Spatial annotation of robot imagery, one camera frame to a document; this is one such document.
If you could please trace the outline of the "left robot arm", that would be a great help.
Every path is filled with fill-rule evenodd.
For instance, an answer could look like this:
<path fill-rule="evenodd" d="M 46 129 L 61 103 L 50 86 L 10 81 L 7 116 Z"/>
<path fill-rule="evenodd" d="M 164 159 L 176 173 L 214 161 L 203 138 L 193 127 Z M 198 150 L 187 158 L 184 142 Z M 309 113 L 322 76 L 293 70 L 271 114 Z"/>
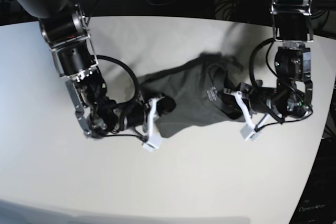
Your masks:
<path fill-rule="evenodd" d="M 252 114 L 262 113 L 277 124 L 306 120 L 313 115 L 311 80 L 311 49 L 314 41 L 313 0 L 269 0 L 272 37 L 262 41 L 249 57 L 250 85 L 241 83 L 238 89 L 225 89 L 226 95 L 235 98 L 245 119 L 249 133 L 258 133 L 267 124 L 253 123 Z M 255 60 L 265 46 L 281 45 L 269 70 L 276 77 L 276 87 L 263 87 L 255 77 Z"/>

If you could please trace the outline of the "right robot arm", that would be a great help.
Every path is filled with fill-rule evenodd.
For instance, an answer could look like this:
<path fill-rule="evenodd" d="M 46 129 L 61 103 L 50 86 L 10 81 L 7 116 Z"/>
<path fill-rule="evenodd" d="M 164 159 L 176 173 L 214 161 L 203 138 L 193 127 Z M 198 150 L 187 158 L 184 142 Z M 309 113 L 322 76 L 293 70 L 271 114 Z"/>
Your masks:
<path fill-rule="evenodd" d="M 66 77 L 66 87 L 75 107 L 75 115 L 86 137 L 125 136 L 131 130 L 143 147 L 158 148 L 162 138 L 154 123 L 172 112 L 174 100 L 163 94 L 144 98 L 139 81 L 129 66 L 118 59 L 95 53 L 88 18 L 72 0 L 17 0 L 23 9 L 39 21 L 41 35 L 48 44 L 55 68 Z M 107 85 L 98 67 L 105 60 L 129 74 L 134 93 L 118 103 L 107 96 Z"/>

